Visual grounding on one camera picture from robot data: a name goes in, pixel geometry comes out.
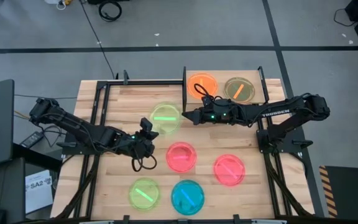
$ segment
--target red petri dish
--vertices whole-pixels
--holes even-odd
[[[244,180],[246,167],[237,156],[226,154],[216,159],[214,174],[221,184],[235,186]]]
[[[188,172],[195,166],[196,161],[196,151],[188,143],[176,142],[167,151],[167,164],[175,172]]]

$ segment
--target orange petri dish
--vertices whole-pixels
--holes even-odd
[[[205,88],[205,90],[211,95],[213,96],[216,91],[218,90],[218,83],[216,82],[216,79],[206,73],[206,72],[198,72],[194,75],[192,75],[188,80],[187,80],[187,92],[194,98],[196,99],[201,99],[201,97],[203,97],[202,94],[199,94],[196,89],[194,88],[194,84],[200,84],[202,87]]]

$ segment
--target black metal frame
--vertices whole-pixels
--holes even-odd
[[[266,81],[265,81],[265,77],[264,77],[264,73],[263,73],[263,69],[262,67],[258,68],[259,71],[259,75],[260,75],[260,80],[262,82],[262,88],[263,88],[263,92],[264,92],[264,96],[265,96],[265,102],[269,101],[269,94],[267,91],[267,86],[266,86]],[[183,68],[183,78],[182,80],[130,80],[128,74],[126,73],[126,71],[124,71],[124,79],[123,80],[118,80],[118,75],[115,77],[116,80],[112,80],[112,81],[98,81],[96,84],[96,93],[95,93],[95,98],[94,98],[94,103],[93,103],[93,109],[92,109],[92,115],[91,115],[91,123],[94,124],[94,122],[96,121],[96,113],[98,110],[98,105],[99,105],[99,98],[100,98],[100,93],[101,93],[101,89],[105,89],[104,92],[104,100],[103,100],[103,107],[102,107],[102,113],[101,113],[101,121],[100,121],[100,125],[104,125],[105,121],[106,121],[106,114],[107,114],[107,107],[108,107],[108,99],[109,99],[109,94],[110,94],[110,88],[112,86],[116,86],[116,85],[182,85],[182,103],[183,103],[183,110],[186,110],[186,99],[187,99],[187,91],[186,91],[186,67]],[[268,125],[272,124],[272,119],[269,118],[267,120]],[[260,119],[258,121],[258,127],[259,129],[263,129],[263,123],[262,120]],[[276,169],[278,172],[278,175],[280,177],[280,179],[283,181],[283,183],[285,183],[285,179],[284,179],[284,174],[283,174],[283,169],[282,169],[282,163],[280,160],[280,155],[276,154],[274,155],[275,158],[275,163],[276,163]],[[96,162],[97,166],[99,166],[99,156],[95,156],[94,157],[94,162]],[[267,169],[267,159],[270,159],[269,154],[264,154],[264,159],[265,159],[265,164],[266,164],[266,169]],[[87,173],[87,169],[88,169],[88,164],[89,164],[89,155],[85,155],[84,156],[84,160],[83,160],[83,166],[81,169],[81,176],[80,176],[80,185],[81,183],[83,183],[85,177],[86,177],[86,173]],[[92,208],[93,208],[93,199],[94,199],[94,190],[96,187],[96,178],[97,176],[92,180],[92,182],[90,183],[90,187],[89,187],[89,195],[88,195],[88,203],[86,206],[86,217],[91,217],[92,214]],[[267,178],[268,178],[268,186],[270,189],[270,196],[272,199],[272,207],[273,207],[273,212],[275,217],[280,216],[280,209],[278,206],[278,199],[277,199],[277,193],[276,193],[276,188],[275,188],[275,182],[272,179],[271,176],[268,175],[267,173]],[[284,207],[285,207],[285,213],[286,215],[292,215],[291,212],[291,206],[290,203],[288,201],[288,199],[286,198],[286,196],[284,196],[284,194],[282,195],[283,197],[283,201],[284,201]],[[80,215],[80,210],[81,210],[81,203],[79,203],[76,208],[75,208],[75,212],[74,212],[74,217],[79,217]],[[131,223],[167,223],[167,222],[172,222],[173,220],[131,220]],[[125,223],[125,220],[115,220],[115,223]],[[241,220],[238,215],[234,216],[234,219],[232,220],[192,220],[192,223],[250,223],[251,220],[250,219],[243,219]]]

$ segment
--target petri dish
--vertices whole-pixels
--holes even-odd
[[[199,94],[196,89],[194,88],[194,84],[200,84],[202,87],[205,88],[205,90],[213,96],[216,91],[218,90],[218,83],[216,82],[216,79],[206,72],[198,72],[192,75],[187,80],[187,92],[196,99],[201,99],[203,97],[202,94]]]
[[[186,142],[176,142],[169,147],[166,160],[171,170],[184,173],[195,166],[197,154],[190,144]]]
[[[138,179],[129,190],[129,201],[131,205],[140,211],[147,211],[154,208],[159,198],[160,190],[157,183],[152,179]]]
[[[181,113],[174,104],[161,103],[154,107],[149,121],[153,130],[160,134],[171,134],[180,128]]]
[[[224,85],[224,94],[236,103],[247,103],[253,99],[255,88],[247,79],[234,77]]]
[[[221,184],[235,186],[244,180],[246,167],[238,157],[226,154],[216,159],[214,174]]]
[[[204,205],[204,191],[199,184],[192,180],[177,183],[171,194],[172,206],[182,215],[194,215]]]

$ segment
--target orange stick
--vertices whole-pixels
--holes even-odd
[[[240,86],[240,88],[237,90],[236,94],[234,94],[234,97],[233,97],[234,99],[236,99],[237,96],[239,96],[239,94],[240,94],[241,90],[243,89],[243,87],[244,87],[244,84],[241,84],[241,86]]]

